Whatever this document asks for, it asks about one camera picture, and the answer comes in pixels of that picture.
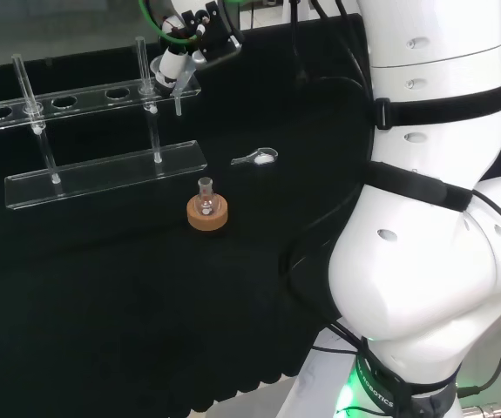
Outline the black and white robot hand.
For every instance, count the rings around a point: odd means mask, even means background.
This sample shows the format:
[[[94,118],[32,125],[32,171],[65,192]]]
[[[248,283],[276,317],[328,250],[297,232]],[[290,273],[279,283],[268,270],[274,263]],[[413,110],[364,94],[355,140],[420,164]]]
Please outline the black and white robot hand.
[[[243,36],[223,1],[163,1],[156,8],[145,1],[144,7],[159,34],[162,55],[152,72],[164,97],[173,93],[188,63],[205,68],[241,48]]]

